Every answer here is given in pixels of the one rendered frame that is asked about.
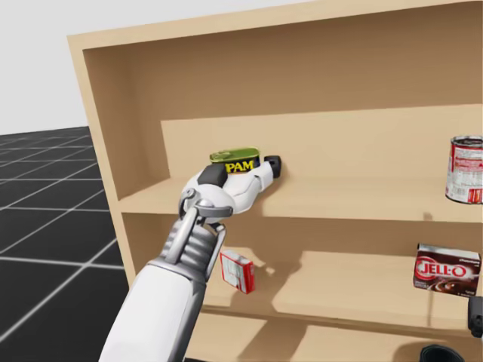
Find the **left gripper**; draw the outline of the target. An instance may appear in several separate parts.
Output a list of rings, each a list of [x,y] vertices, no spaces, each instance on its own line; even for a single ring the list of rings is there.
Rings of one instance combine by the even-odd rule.
[[[258,195],[281,176],[279,155],[268,155],[246,173],[228,173],[225,164],[209,164],[184,186],[179,217],[191,208],[199,217],[228,218],[252,207]]]

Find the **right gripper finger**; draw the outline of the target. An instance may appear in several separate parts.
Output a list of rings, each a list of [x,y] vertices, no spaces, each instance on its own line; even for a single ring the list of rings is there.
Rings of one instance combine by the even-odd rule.
[[[460,354],[444,345],[427,345],[420,352],[420,362],[460,362]]]
[[[483,336],[483,297],[472,296],[468,300],[467,327],[473,336]]]

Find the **green and blue rectangular can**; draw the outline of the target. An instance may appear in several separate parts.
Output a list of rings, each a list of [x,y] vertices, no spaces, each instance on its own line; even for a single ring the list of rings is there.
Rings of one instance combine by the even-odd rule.
[[[248,173],[260,166],[260,151],[257,147],[225,149],[211,153],[212,164],[223,164],[228,174]]]

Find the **red and white can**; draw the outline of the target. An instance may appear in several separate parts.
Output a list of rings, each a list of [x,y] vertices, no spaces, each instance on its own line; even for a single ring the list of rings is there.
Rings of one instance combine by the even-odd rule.
[[[483,204],[483,136],[451,139],[446,198],[461,204]]]

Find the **brown carton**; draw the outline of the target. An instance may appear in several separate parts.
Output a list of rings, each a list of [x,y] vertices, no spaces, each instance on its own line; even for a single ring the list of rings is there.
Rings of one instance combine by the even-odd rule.
[[[413,286],[437,293],[473,297],[478,289],[482,258],[479,253],[418,244]]]

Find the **red and white carton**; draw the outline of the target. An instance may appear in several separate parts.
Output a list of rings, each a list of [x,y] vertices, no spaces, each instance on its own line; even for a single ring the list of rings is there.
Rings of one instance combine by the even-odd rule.
[[[255,290],[254,263],[251,260],[232,250],[223,250],[220,263],[222,278],[226,283],[243,294]]]

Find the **pale wooden shelf unit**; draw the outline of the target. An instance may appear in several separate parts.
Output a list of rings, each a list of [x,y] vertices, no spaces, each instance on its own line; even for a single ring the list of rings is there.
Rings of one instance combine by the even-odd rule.
[[[483,204],[445,196],[483,136],[483,0],[321,0],[68,39],[131,288],[211,153],[281,176],[226,237],[184,362],[483,362],[470,297],[413,286],[418,244],[479,253]],[[220,253],[254,263],[255,290]]]

